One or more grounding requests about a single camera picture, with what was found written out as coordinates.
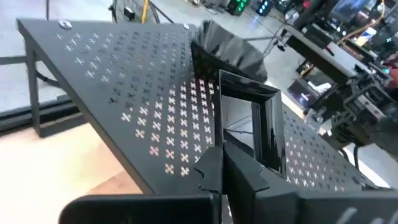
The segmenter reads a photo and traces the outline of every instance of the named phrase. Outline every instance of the workbench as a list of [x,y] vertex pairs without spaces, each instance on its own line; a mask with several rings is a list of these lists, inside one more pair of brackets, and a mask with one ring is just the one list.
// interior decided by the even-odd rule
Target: workbench
[[[18,20],[30,88],[40,57],[144,194],[197,191],[188,177],[198,175],[193,165],[215,143],[217,88],[195,78],[190,40],[197,28],[70,23],[63,29],[57,21]],[[283,110],[287,181],[309,190],[360,191],[362,174]],[[231,223],[228,206],[224,218]]]

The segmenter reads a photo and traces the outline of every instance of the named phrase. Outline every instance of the yellow pole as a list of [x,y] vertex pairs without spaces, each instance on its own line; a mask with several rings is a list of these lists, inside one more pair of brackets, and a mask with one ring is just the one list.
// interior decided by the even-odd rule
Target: yellow pole
[[147,16],[148,4],[149,4],[149,0],[145,0],[144,11],[142,12],[142,20],[141,20],[141,23],[145,23],[145,18],[146,18],[146,16]]

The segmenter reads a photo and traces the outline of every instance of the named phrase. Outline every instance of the concrete floor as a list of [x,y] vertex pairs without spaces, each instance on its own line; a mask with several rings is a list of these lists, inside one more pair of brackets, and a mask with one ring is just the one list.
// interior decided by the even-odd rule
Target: concrete floor
[[[200,25],[203,19],[213,19],[232,33],[245,37],[272,36],[281,23],[273,18],[279,16],[271,12],[272,17],[259,17],[250,9],[240,17],[230,16],[227,13],[212,15],[202,8],[194,8],[184,3],[183,0],[152,0],[171,19],[179,23]],[[58,0],[50,2],[50,19],[68,20],[96,20],[110,21],[111,14],[107,10],[111,0]],[[0,57],[24,54],[24,42],[16,31],[17,17],[45,18],[45,0],[0,0]],[[268,41],[251,42],[252,45],[263,51]],[[297,77],[295,68],[303,58],[290,48],[286,52],[274,49],[265,59],[269,73],[269,81],[280,88],[286,95],[286,89]],[[25,65],[0,66],[0,112],[13,110],[29,105],[29,89]],[[38,70],[45,76],[52,75],[41,63]],[[39,81],[40,101],[54,100],[64,92],[58,88],[48,86]],[[361,150],[359,157],[363,162],[364,172],[374,182],[383,186],[398,188],[398,164],[393,162],[377,146],[369,146]]]

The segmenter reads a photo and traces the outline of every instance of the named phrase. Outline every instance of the wooden surface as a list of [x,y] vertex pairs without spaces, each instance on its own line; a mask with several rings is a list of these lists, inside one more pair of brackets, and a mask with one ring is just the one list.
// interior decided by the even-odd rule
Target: wooden surface
[[0,223],[54,224],[87,192],[141,192],[89,124],[45,139],[32,128],[1,137],[0,177]]

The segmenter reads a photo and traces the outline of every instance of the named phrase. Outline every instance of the black perforated metal table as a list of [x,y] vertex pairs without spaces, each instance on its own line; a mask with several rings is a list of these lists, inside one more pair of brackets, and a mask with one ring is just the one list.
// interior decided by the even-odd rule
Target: black perforated metal table
[[[57,21],[19,21],[27,55],[48,66],[144,193],[180,194],[194,163],[214,144],[216,86],[194,78],[192,69],[197,28],[71,23],[65,30]],[[361,190],[360,172],[287,107],[284,117],[289,182]]]

